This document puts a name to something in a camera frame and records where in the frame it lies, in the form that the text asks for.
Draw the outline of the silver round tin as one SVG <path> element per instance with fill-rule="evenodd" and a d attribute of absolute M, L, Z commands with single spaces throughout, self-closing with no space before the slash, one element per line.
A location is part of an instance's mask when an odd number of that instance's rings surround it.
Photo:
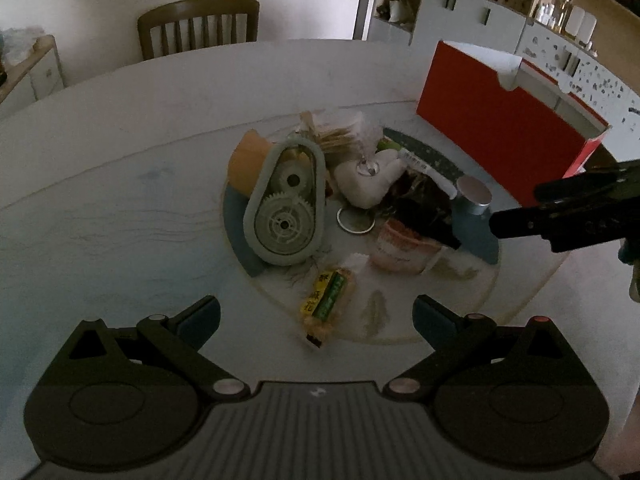
<path fill-rule="evenodd" d="M 458 177 L 456 181 L 457 197 L 454 200 L 458 211 L 472 216 L 481 216 L 492 202 L 490 189 L 477 178 L 467 176 Z"/>

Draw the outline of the black snack bag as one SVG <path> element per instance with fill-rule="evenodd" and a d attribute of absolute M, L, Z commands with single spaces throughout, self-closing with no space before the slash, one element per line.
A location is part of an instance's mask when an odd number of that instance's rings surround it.
<path fill-rule="evenodd" d="M 454 234 L 452 200 L 425 174 L 405 170 L 378 205 L 378 213 L 417 240 L 434 240 L 453 250 L 462 245 Z"/>

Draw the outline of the metal ring lid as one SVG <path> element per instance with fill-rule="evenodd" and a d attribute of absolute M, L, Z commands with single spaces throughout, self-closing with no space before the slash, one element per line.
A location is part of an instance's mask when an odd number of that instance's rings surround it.
<path fill-rule="evenodd" d="M 369 211 L 343 206 L 336 213 L 336 223 L 348 234 L 366 235 L 374 229 L 376 220 Z"/>

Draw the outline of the bag of cotton swabs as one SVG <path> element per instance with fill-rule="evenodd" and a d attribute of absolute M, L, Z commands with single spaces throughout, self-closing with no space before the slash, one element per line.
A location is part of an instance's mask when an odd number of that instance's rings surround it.
<path fill-rule="evenodd" d="M 383 129 L 361 110 L 320 110 L 299 114 L 296 129 L 316 142 L 326 156 L 364 159 L 375 154 Z"/>

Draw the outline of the yellow green snack packet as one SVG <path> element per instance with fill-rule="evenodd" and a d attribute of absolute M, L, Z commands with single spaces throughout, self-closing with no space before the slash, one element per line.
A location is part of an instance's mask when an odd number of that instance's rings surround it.
<path fill-rule="evenodd" d="M 336 329 L 368 263 L 368 255 L 354 252 L 317 275 L 299 308 L 305 339 L 314 348 L 322 348 Z"/>

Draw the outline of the orange sponge pad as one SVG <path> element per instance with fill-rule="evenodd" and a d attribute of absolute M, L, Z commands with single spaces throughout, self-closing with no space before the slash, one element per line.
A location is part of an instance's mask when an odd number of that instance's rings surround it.
<path fill-rule="evenodd" d="M 255 129 L 244 134 L 228 163 L 228 182 L 236 192 L 245 197 L 252 195 L 272 147 L 273 143 L 260 136 Z"/>

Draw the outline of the red cardboard shoe box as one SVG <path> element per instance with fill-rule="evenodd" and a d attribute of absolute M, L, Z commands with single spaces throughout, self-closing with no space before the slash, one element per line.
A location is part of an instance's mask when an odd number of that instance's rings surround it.
<path fill-rule="evenodd" d="M 416 112 L 523 206 L 573 177 L 610 123 L 521 56 L 439 41 Z"/>

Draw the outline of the white sideboard cabinet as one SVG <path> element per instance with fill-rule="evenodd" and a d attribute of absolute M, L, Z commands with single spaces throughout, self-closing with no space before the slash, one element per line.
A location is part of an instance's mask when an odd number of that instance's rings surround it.
<path fill-rule="evenodd" d="M 65 88 L 58 46 L 51 35 L 39 37 L 25 61 L 6 70 L 1 85 L 1 119 Z"/>

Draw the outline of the dark wooden chair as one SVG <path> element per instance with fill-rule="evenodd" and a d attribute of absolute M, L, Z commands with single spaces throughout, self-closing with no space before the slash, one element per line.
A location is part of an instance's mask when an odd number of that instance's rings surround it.
<path fill-rule="evenodd" d="M 142 14 L 137 21 L 142 58 L 254 42 L 257 0 L 180 0 Z"/>

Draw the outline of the white wall cabinets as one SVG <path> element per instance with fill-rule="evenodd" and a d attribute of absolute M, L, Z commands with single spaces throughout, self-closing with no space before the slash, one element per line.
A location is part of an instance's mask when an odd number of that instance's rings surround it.
<path fill-rule="evenodd" d="M 425 68 L 442 40 L 526 58 L 608 121 L 616 159 L 639 156 L 639 0 L 373 0 L 368 37 Z"/>

